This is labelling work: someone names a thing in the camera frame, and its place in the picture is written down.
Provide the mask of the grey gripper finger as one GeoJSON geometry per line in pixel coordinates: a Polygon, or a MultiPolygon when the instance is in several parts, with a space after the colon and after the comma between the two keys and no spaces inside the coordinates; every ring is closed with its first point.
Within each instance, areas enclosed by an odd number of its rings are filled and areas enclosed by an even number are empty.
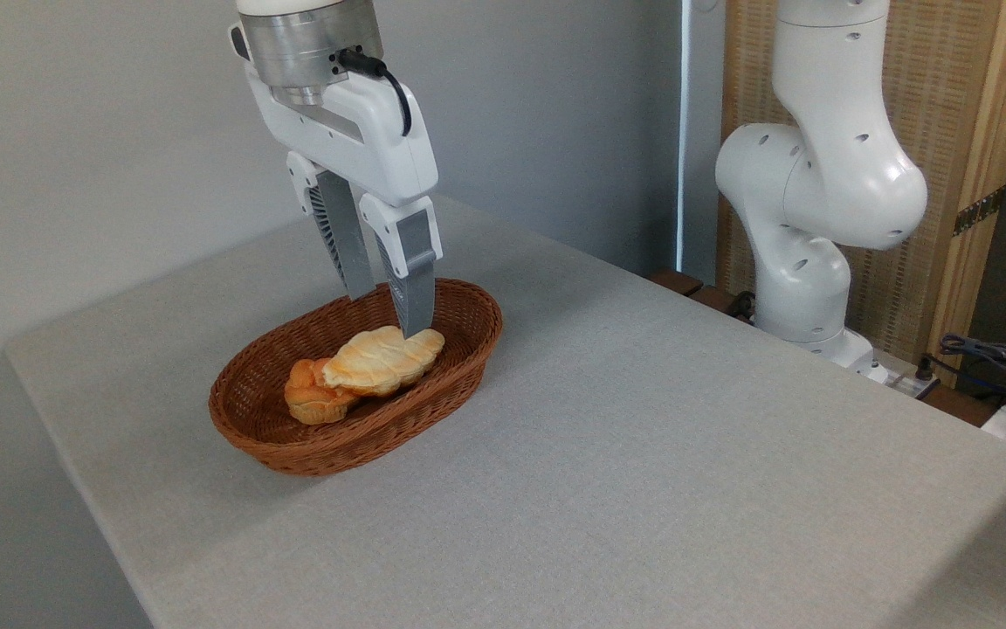
{"type": "Polygon", "coordinates": [[[350,183],[295,151],[288,152],[286,164],[300,206],[318,225],[348,298],[358,300],[374,291],[374,274],[350,183]]]}
{"type": "Polygon", "coordinates": [[[363,194],[360,210],[375,232],[403,337],[414,337],[434,321],[434,266],[443,258],[434,204],[423,197],[392,207],[363,194]]]}

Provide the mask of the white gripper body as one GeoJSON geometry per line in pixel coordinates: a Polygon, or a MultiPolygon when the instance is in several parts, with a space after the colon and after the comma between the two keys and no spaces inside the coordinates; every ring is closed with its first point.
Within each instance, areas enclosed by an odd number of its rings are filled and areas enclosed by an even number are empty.
{"type": "Polygon", "coordinates": [[[414,123],[403,136],[402,108],[388,82],[351,74],[325,87],[319,105],[284,105],[254,67],[245,71],[269,132],[296,154],[394,207],[437,186],[434,151],[411,92],[414,123]]]}

